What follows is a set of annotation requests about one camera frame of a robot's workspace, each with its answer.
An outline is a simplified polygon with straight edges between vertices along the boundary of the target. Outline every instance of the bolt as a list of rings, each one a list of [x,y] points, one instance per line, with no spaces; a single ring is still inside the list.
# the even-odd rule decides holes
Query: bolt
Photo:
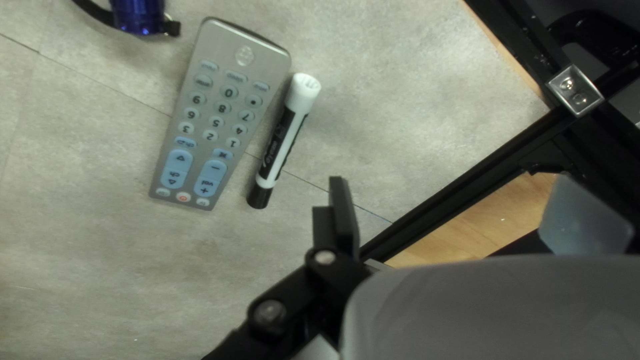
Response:
[[[572,97],[573,103],[576,105],[584,105],[587,103],[587,96],[582,93],[577,93]]]
[[[564,81],[560,84],[560,88],[562,90],[571,90],[574,86],[574,82],[572,78],[566,78],[564,79]]]
[[[333,253],[333,251],[320,250],[319,252],[316,252],[314,259],[316,260],[316,263],[328,266],[333,264],[333,262],[335,261],[335,254]]]
[[[255,308],[253,317],[261,326],[278,325],[286,315],[284,304],[277,300],[266,300]]]

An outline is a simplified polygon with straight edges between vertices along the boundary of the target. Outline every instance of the whiteboard marker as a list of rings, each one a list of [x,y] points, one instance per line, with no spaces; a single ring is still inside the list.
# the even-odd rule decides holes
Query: whiteboard marker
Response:
[[[264,209],[269,204],[271,191],[280,177],[280,171],[291,152],[300,126],[309,115],[320,89],[320,82],[313,76],[301,72],[293,75],[284,100],[284,112],[273,130],[262,165],[255,175],[255,185],[246,198],[251,207]]]

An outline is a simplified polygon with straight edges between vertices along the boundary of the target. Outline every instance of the gray tile floor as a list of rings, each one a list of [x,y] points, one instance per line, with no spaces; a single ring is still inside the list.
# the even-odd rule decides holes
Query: gray tile floor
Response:
[[[328,176],[368,240],[547,110],[456,0],[215,4],[170,1],[183,35],[142,39],[0,2],[0,359],[200,359],[301,263]],[[323,83],[265,210],[244,196],[277,106],[214,211],[146,195],[210,15]]]

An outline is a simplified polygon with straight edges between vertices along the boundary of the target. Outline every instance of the black strap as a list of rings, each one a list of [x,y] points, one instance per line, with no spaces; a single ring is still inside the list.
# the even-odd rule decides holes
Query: black strap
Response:
[[[113,12],[99,7],[96,3],[94,3],[91,0],[71,0],[71,1],[73,1],[76,5],[80,7],[80,9],[84,10],[84,12],[89,14],[94,19],[98,20],[99,22],[107,26],[111,26],[112,28],[115,28],[115,19],[113,16]],[[173,21],[173,20],[165,21],[164,31],[167,33],[167,35],[171,37],[180,36],[180,22]]]

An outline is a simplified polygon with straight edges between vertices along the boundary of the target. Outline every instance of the silver remote control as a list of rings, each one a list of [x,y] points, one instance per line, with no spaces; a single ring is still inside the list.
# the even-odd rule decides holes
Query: silver remote control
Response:
[[[290,66],[287,51],[269,40],[206,18],[149,196],[211,210]]]

